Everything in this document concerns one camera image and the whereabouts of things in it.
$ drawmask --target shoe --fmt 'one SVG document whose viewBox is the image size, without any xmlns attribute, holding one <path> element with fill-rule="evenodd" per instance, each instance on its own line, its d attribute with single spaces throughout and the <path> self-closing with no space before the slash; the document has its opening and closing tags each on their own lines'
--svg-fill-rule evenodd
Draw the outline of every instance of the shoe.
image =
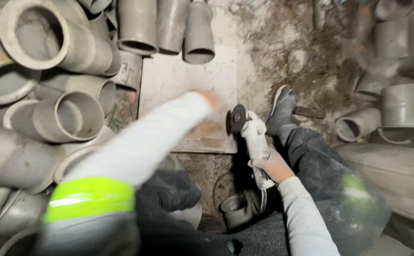
<svg viewBox="0 0 414 256">
<path fill-rule="evenodd" d="M 295 92 L 289 85 L 278 88 L 273 96 L 272 111 L 266 123 L 267 134 L 279 137 L 283 145 L 286 144 L 291 131 L 297 127 L 292 122 L 295 100 Z"/>
</svg>

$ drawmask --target dusty floor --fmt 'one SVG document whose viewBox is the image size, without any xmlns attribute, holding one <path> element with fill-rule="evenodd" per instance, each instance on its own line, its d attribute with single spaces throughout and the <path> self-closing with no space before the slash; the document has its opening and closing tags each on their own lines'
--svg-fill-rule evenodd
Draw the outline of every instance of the dusty floor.
<svg viewBox="0 0 414 256">
<path fill-rule="evenodd" d="M 275 90 L 289 84 L 297 93 L 298 106 L 326 112 L 324 120 L 295 116 L 296 121 L 323 134 L 328 144 L 340 143 L 334 120 L 363 107 L 363 102 L 352 98 L 362 70 L 349 55 L 354 23 L 348 18 L 355 16 L 358 6 L 336 8 L 329 0 L 268 0 L 252 12 L 233 0 L 210 0 L 209 4 L 215 14 L 215 43 L 239 49 L 239 102 L 265 118 Z M 204 213 L 219 216 L 219 203 L 235 193 L 230 174 L 233 156 L 177 157 L 201 187 Z"/>
</svg>

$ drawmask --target dirty glove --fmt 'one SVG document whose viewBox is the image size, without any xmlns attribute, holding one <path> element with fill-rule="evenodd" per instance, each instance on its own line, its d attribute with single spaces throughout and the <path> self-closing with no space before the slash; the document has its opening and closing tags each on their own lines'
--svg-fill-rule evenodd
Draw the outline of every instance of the dirty glove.
<svg viewBox="0 0 414 256">
<path fill-rule="evenodd" d="M 248 161 L 248 166 L 263 169 L 278 184 L 295 176 L 283 157 L 273 148 L 270 148 L 270 157 L 267 161 L 253 159 Z"/>
</svg>

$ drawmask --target reflective band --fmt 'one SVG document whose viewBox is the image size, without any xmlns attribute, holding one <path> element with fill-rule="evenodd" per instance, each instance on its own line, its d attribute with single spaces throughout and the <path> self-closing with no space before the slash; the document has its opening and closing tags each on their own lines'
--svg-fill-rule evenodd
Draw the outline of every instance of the reflective band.
<svg viewBox="0 0 414 256">
<path fill-rule="evenodd" d="M 105 177 L 64 182 L 55 189 L 44 223 L 134 210 L 134 188 Z"/>
</svg>

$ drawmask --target person's arm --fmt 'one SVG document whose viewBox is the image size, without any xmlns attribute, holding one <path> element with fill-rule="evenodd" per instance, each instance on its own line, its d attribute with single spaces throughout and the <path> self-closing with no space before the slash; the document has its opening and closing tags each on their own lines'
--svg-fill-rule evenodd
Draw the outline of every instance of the person's arm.
<svg viewBox="0 0 414 256">
<path fill-rule="evenodd" d="M 108 177 L 139 187 L 215 104 L 211 93 L 192 91 L 158 106 L 86 159 L 64 182 Z"/>
<path fill-rule="evenodd" d="M 340 255 L 311 195 L 278 152 L 271 148 L 269 160 L 250 160 L 249 166 L 263 169 L 279 183 L 292 256 Z"/>
</svg>

